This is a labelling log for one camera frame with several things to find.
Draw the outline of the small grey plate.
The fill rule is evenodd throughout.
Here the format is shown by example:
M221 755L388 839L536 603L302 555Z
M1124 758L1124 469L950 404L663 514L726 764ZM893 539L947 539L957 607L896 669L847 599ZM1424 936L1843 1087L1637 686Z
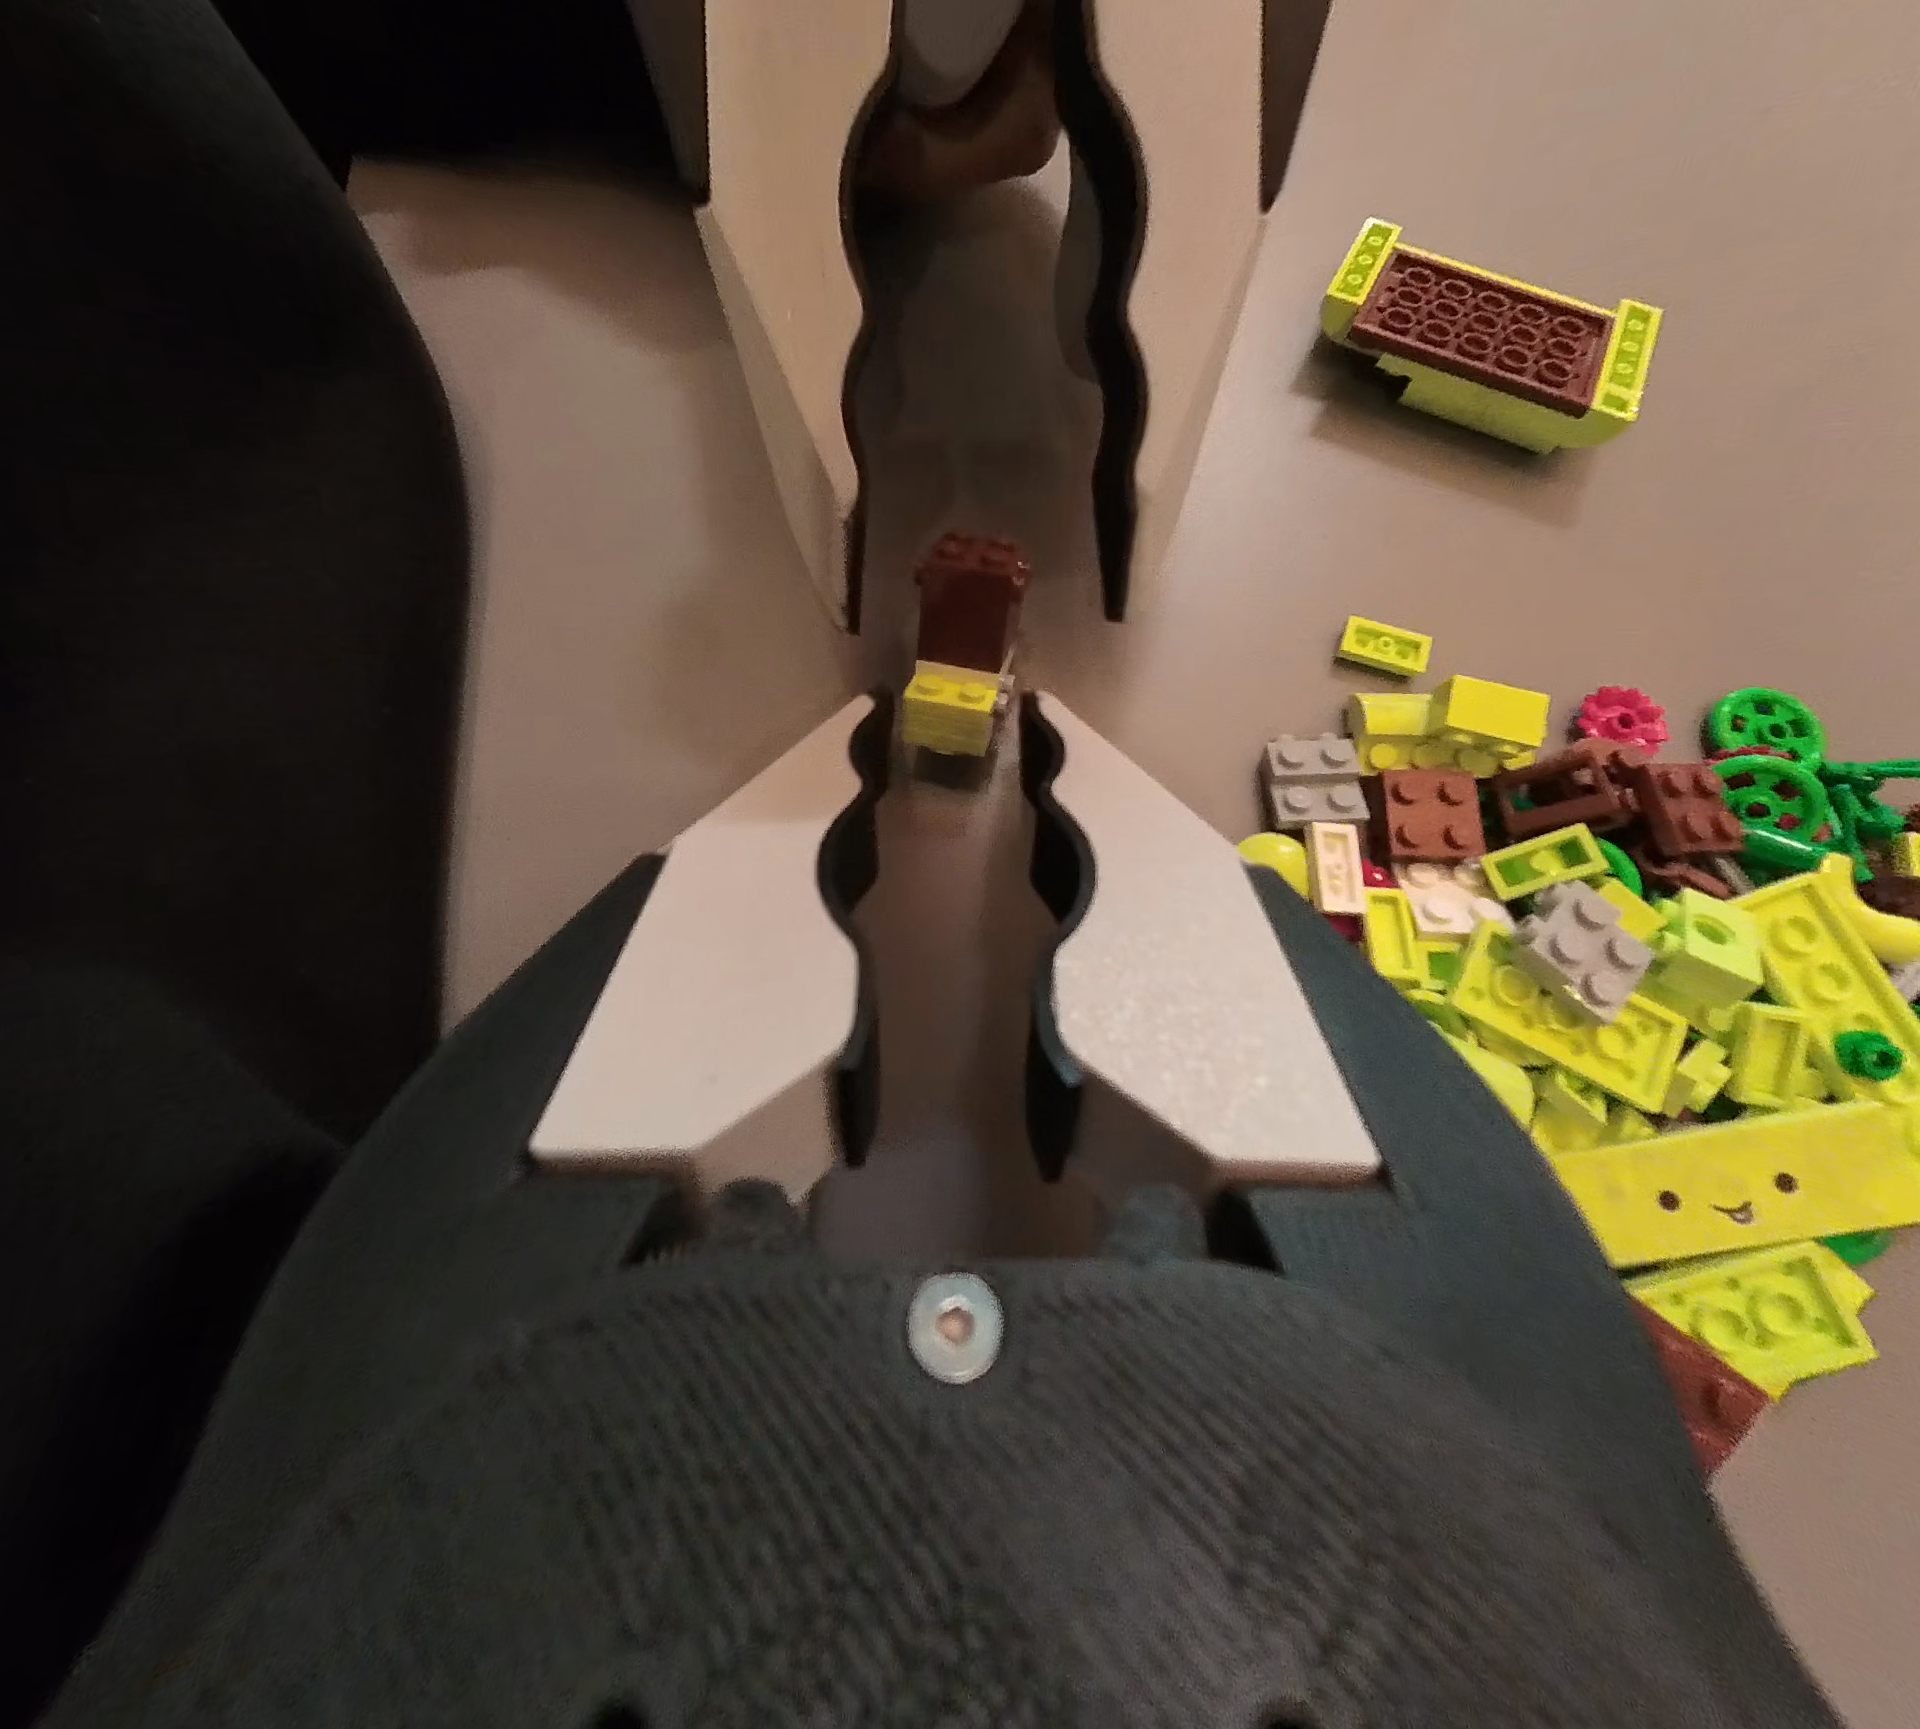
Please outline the small grey plate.
M1339 733L1276 738L1264 747L1260 802L1274 832L1368 822L1357 744Z

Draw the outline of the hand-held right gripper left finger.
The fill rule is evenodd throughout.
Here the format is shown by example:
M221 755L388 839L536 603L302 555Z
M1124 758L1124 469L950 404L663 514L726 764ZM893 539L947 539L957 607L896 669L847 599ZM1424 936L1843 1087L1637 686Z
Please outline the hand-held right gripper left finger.
M861 694L658 860L553 1095L540 1167L821 1181L877 1124L877 1007L853 913L877 871L893 700Z

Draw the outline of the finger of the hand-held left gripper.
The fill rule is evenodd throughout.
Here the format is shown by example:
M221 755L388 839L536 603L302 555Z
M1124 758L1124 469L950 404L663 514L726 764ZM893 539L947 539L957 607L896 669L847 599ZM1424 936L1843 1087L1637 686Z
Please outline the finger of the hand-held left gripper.
M1098 599L1148 596L1260 238L1264 0L1062 0L1062 336L1098 395Z
M845 409L867 334L847 177L891 71L893 0L704 0L695 223L790 539L847 634L863 510Z

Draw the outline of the lime brick with hole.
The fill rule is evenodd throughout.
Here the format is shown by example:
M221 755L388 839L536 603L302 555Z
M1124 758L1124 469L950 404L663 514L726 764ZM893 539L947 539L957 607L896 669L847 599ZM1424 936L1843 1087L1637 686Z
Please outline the lime brick with hole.
M1659 937L1643 997L1691 1020L1739 1007L1764 989L1757 928L1732 902L1682 890L1656 909Z

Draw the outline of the person's left hand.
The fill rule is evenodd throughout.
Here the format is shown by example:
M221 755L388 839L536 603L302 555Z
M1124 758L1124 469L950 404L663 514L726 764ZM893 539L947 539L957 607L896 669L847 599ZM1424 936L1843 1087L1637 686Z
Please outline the person's left hand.
M899 71L854 162L854 195L913 206L1039 171L1062 137L1051 57L1042 9L1020 18L956 100L911 100Z

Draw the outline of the pile of loose toy bricks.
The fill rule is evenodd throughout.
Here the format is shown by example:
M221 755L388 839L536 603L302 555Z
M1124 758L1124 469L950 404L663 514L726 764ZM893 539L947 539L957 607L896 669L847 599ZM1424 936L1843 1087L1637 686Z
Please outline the pile of loose toy bricks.
M1549 698L1518 691L1543 742L1477 781L1484 855L1388 863L1365 772L1360 829L1289 835L1308 904L1549 1161L1714 1476L1789 1389L1878 1355L1862 1267L1915 1229L1915 811L1884 799L1915 762L1835 758L1757 684L1696 755L1618 684L1549 750ZM1691 1020L1642 994L1682 890L1742 909L1764 965Z

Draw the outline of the lime brown brick chunk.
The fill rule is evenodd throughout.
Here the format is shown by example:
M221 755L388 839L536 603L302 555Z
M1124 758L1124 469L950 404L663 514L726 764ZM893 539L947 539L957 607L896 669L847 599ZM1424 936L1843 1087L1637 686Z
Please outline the lime brown brick chunk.
M1033 567L1002 536L947 531L917 568L919 621L899 736L913 773L990 782L1020 706L1020 643Z

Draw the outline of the large lime brick assembly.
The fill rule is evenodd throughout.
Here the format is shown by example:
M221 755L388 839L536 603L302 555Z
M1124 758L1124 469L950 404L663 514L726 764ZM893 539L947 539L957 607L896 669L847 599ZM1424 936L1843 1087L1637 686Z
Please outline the large lime brick assembly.
M1398 383L1404 409L1534 455L1601 447L1639 421L1664 314L1545 293L1359 228L1321 306L1322 339Z

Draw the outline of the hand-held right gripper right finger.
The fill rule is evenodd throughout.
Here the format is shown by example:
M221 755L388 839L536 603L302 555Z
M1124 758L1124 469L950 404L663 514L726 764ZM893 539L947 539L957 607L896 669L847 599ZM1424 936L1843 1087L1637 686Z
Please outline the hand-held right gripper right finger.
M1020 707L1030 985L1025 1139L1043 1181L1347 1187L1380 1175L1266 893L1222 832L1047 691Z

